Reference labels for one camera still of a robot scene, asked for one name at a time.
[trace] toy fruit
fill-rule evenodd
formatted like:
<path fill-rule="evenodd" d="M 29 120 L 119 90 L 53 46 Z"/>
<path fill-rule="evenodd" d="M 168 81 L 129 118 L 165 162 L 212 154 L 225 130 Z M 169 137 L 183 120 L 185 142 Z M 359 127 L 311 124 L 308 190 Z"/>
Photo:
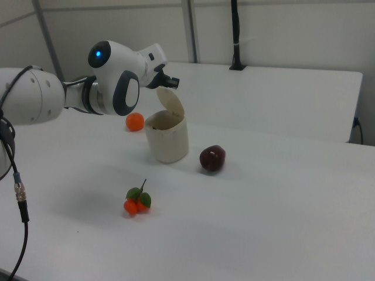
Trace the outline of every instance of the toy fruit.
<path fill-rule="evenodd" d="M 131 215 L 135 215 L 139 211 L 146 211 L 151 206 L 151 196 L 147 192 L 143 192 L 145 182 L 146 180 L 141 188 L 133 187 L 127 193 L 124 209 Z"/>
<path fill-rule="evenodd" d="M 201 152 L 199 160 L 204 169 L 216 172 L 223 167 L 225 156 L 225 150 L 221 146 L 213 145 Z"/>
<path fill-rule="evenodd" d="M 140 211 L 145 211 L 151 207 L 151 196 L 144 192 L 139 196 L 139 199 L 137 200 L 137 208 Z"/>
<path fill-rule="evenodd" d="M 139 131 L 145 125 L 145 118 L 143 117 L 142 114 L 138 112 L 133 112 L 127 116 L 125 120 L 125 124 L 128 127 L 129 131 L 131 132 Z"/>
<path fill-rule="evenodd" d="M 127 200 L 124 203 L 124 209 L 131 215 L 135 215 L 138 212 L 137 205 L 134 201 Z"/>

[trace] white table surface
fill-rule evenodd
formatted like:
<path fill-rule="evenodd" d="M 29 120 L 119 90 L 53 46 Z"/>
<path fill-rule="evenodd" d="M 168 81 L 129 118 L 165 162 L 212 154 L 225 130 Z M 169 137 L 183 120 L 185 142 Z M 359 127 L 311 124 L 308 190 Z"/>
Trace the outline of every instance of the white table surface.
<path fill-rule="evenodd" d="M 190 122 L 347 142 L 362 82 L 348 71 L 169 63 Z"/>
<path fill-rule="evenodd" d="M 143 92 L 137 111 L 148 117 L 161 105 L 155 91 Z M 188 109 L 186 116 L 194 119 Z M 144 131 L 127 132 L 124 121 L 70 109 L 55 121 L 16 128 L 30 215 L 19 276 L 375 278 L 373 147 L 188 119 L 189 154 L 163 165 L 150 155 Z M 214 144 L 226 150 L 227 160 L 212 176 L 200 168 L 199 154 Z M 122 207 L 126 192 L 144 178 L 152 208 L 130 218 Z M 0 182 L 0 268 L 6 270 L 14 267 L 23 239 L 12 180 L 8 175 Z"/>

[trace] black cable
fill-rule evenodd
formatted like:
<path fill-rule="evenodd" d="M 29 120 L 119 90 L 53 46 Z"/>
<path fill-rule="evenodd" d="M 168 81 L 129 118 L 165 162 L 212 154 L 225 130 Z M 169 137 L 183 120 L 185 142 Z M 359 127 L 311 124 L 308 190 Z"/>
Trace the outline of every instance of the black cable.
<path fill-rule="evenodd" d="M 361 123 L 359 122 L 359 119 L 357 120 L 357 124 L 359 126 L 359 131 L 361 133 L 361 145 L 363 144 L 363 133 L 362 133 L 362 126 Z"/>
<path fill-rule="evenodd" d="M 6 91 L 4 92 L 4 95 L 0 99 L 1 119 L 4 120 L 7 124 L 9 124 L 10 128 L 12 129 L 13 137 L 15 136 L 15 130 L 14 130 L 12 124 L 6 118 L 4 118 L 4 116 L 3 116 L 4 113 L 1 110 L 1 108 L 2 108 L 2 106 L 4 104 L 4 101 L 5 101 L 6 97 L 8 96 L 8 94 L 10 93 L 11 89 L 16 84 L 16 82 L 20 79 L 20 77 L 23 74 L 25 74 L 28 70 L 30 70 L 32 68 L 33 68 L 33 66 L 27 66 L 23 70 L 21 70 L 17 74 L 17 76 L 12 80 L 11 84 L 6 89 Z M 13 277 L 16 275 L 16 272 L 17 272 L 17 270 L 18 270 L 18 268 L 19 268 L 19 266 L 20 266 L 20 264 L 22 262 L 23 256 L 24 256 L 25 251 L 26 251 L 26 246 L 28 244 L 28 236 L 29 236 L 28 221 L 29 221 L 29 214 L 28 214 L 28 204 L 26 202 L 25 187 L 23 186 L 23 184 L 21 182 L 21 176 L 20 176 L 20 174 L 19 174 L 19 172 L 17 170 L 17 165 L 16 165 L 16 163 L 14 161 L 14 155 L 11 153 L 8 144 L 5 141 L 3 141 L 3 140 L 1 140 L 1 142 L 2 142 L 2 144 L 3 144 L 3 146 L 4 146 L 5 150 L 6 150 L 6 154 L 8 155 L 9 160 L 11 161 L 11 164 L 12 164 L 12 167 L 13 167 L 13 170 L 14 170 L 13 176 L 14 176 L 14 179 L 15 179 L 16 198 L 17 198 L 17 201 L 18 201 L 18 207 L 19 207 L 19 211 L 21 213 L 22 222 L 25 224 L 25 235 L 24 235 L 24 238 L 23 238 L 23 245 L 22 245 L 21 254 L 19 255 L 17 264 L 14 267 L 11 275 L 9 276 L 9 278 L 7 280 L 7 281 L 12 281 Z"/>
<path fill-rule="evenodd" d="M 11 153 L 8 145 L 5 142 L 3 142 L 3 141 L 1 141 L 1 142 L 2 142 L 3 147 L 6 150 L 6 154 L 8 154 L 9 160 L 11 161 L 11 164 L 12 164 L 12 167 L 13 167 L 13 171 L 15 173 L 18 173 L 16 162 L 14 162 L 14 157 L 13 157 L 13 155 L 12 155 L 12 153 Z"/>
<path fill-rule="evenodd" d="M 353 121 L 353 126 L 352 128 L 354 129 L 355 127 L 359 127 L 359 131 L 361 133 L 361 145 L 363 144 L 363 132 L 362 132 L 362 126 L 361 126 L 361 123 L 359 122 L 359 118 L 358 117 L 354 117 L 354 121 Z"/>
<path fill-rule="evenodd" d="M 2 105 L 4 104 L 4 101 L 6 99 L 6 96 L 9 94 L 9 92 L 11 91 L 11 89 L 13 88 L 14 84 L 16 84 L 16 82 L 18 81 L 18 79 L 20 79 L 20 77 L 25 73 L 27 72 L 28 70 L 32 69 L 33 67 L 32 66 L 26 66 L 23 70 L 21 70 L 20 73 L 17 74 L 17 76 L 13 79 L 13 81 L 11 82 L 11 84 L 9 85 L 9 88 L 6 89 L 4 95 L 2 96 L 1 100 L 0 100 L 0 109 L 2 108 Z"/>
<path fill-rule="evenodd" d="M 21 250 L 21 254 L 19 255 L 19 258 L 18 258 L 18 261 L 17 261 L 17 264 L 16 266 L 14 267 L 11 275 L 9 276 L 8 280 L 7 281 L 12 281 L 13 280 L 13 277 L 16 275 L 16 272 L 18 270 L 18 267 L 19 265 L 21 264 L 22 262 L 22 259 L 23 259 L 23 256 L 25 254 L 25 251 L 26 251 L 26 245 L 28 244 L 28 236 L 29 236 L 29 226 L 28 226 L 28 222 L 26 221 L 25 222 L 25 236 L 23 238 L 23 245 L 22 245 L 22 250 Z"/>

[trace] hinged lid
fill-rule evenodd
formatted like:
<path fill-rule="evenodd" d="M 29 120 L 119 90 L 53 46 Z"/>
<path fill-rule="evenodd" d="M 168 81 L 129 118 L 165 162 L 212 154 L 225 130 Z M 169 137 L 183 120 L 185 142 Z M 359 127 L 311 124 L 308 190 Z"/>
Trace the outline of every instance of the hinged lid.
<path fill-rule="evenodd" d="M 185 110 L 174 92 L 164 87 L 159 87 L 156 92 L 160 102 L 170 113 L 177 116 L 185 115 Z"/>

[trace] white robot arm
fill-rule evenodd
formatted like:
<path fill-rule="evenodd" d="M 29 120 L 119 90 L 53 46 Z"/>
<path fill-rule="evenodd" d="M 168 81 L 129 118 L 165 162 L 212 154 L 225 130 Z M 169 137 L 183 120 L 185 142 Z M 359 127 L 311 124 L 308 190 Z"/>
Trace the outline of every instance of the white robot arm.
<path fill-rule="evenodd" d="M 4 117 L 13 125 L 31 125 L 57 118 L 63 108 L 124 116 L 135 108 L 140 87 L 177 88 L 179 85 L 179 79 L 163 73 L 168 62 L 159 44 L 134 52 L 116 42 L 102 41 L 90 50 L 88 63 L 95 76 L 69 83 L 37 67 L 26 71 L 0 108 Z M 20 71 L 19 68 L 0 68 L 0 92 L 10 86 Z M 6 124 L 1 123 L 4 131 Z M 1 142 L 0 179 L 9 168 Z"/>

